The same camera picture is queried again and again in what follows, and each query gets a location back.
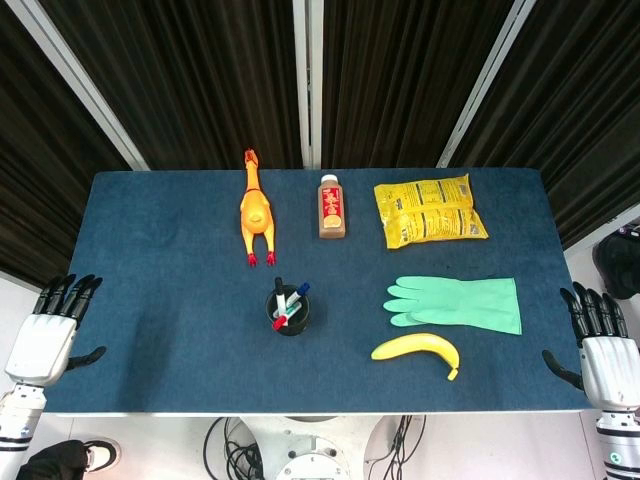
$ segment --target rubber chicken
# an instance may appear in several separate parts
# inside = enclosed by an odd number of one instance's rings
[[[247,169],[247,190],[240,204],[240,226],[247,247],[249,266],[255,267],[258,259],[253,253],[253,236],[264,234],[267,240],[267,265],[275,265],[274,225],[269,200],[260,190],[258,182],[258,157],[251,149],[244,152],[244,165]]]

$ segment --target yellow snack bag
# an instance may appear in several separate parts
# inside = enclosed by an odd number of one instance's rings
[[[387,248],[459,238],[488,238],[469,188],[469,175],[374,188]]]

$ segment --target person's leg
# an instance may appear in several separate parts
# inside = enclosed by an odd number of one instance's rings
[[[84,444],[69,440],[36,453],[22,466],[16,480],[81,480],[87,463]]]

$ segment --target robot finger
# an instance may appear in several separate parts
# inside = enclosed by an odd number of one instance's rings
[[[91,352],[88,355],[69,358],[65,372],[68,372],[69,370],[74,370],[79,367],[86,367],[88,365],[91,365],[92,363],[97,362],[98,360],[100,360],[100,358],[102,358],[102,356],[105,354],[106,351],[107,351],[107,347],[103,345],[101,347],[96,348],[93,352]]]
[[[67,295],[67,289],[71,286],[75,279],[76,276],[74,274],[67,275],[60,283],[58,283],[58,285],[56,285],[55,290],[51,294],[51,299],[47,304],[47,315],[57,315],[58,313],[60,313],[62,302],[64,302],[64,297]]]
[[[582,339],[589,336],[589,327],[584,319],[582,313],[582,307],[569,290],[565,288],[560,289],[560,295],[567,303],[569,307],[569,314],[571,315],[571,326],[573,327],[573,333],[576,335],[578,346],[581,345]]]
[[[627,324],[624,321],[624,315],[622,313],[622,310],[620,309],[620,305],[618,305],[618,303],[607,293],[604,293],[602,295],[602,299],[609,307],[615,334],[622,338],[629,337]]]
[[[65,300],[64,305],[62,306],[62,310],[60,310],[60,315],[62,315],[63,317],[69,316],[71,310],[73,309],[73,305],[78,299],[78,292],[88,286],[88,283],[91,282],[94,278],[96,278],[95,275],[87,275],[86,277],[82,277],[80,280],[78,280],[78,282],[71,289],[71,293],[69,293],[69,296]]]
[[[556,377],[561,378],[565,382],[573,385],[578,390],[584,391],[584,383],[582,381],[582,375],[572,372],[571,370],[567,370],[556,360],[556,357],[553,356],[549,350],[542,351],[542,359],[544,363],[547,365],[547,368],[551,370]]]
[[[36,300],[36,305],[33,307],[33,313],[35,315],[40,315],[44,312],[45,308],[47,308],[47,303],[49,303],[49,296],[51,292],[56,288],[56,285],[60,282],[60,276],[53,278],[49,283],[45,285],[40,292],[40,296],[38,300]]]
[[[80,323],[84,318],[84,314],[87,312],[87,308],[89,308],[91,297],[93,297],[94,292],[98,289],[101,283],[101,277],[94,278],[79,293],[78,301],[74,303],[73,308],[69,312],[69,316],[71,318],[75,318],[77,321],[76,330],[80,328]]]
[[[580,297],[580,303],[582,304],[582,313],[587,320],[590,336],[602,335],[602,324],[600,323],[600,319],[598,318],[595,300],[591,297],[591,294],[578,282],[573,282],[573,289]]]
[[[593,298],[596,304],[596,312],[598,313],[598,318],[600,319],[600,324],[602,325],[602,331],[607,336],[615,335],[615,331],[613,329],[613,322],[611,321],[611,311],[609,310],[609,305],[607,305],[602,297],[598,295],[594,290],[588,289],[589,295]]]

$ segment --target green rubber glove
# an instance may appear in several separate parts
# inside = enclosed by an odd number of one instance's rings
[[[391,323],[408,327],[434,323],[470,325],[522,334],[513,278],[461,281],[441,277],[399,277],[387,291],[397,297],[384,308],[398,313]]]

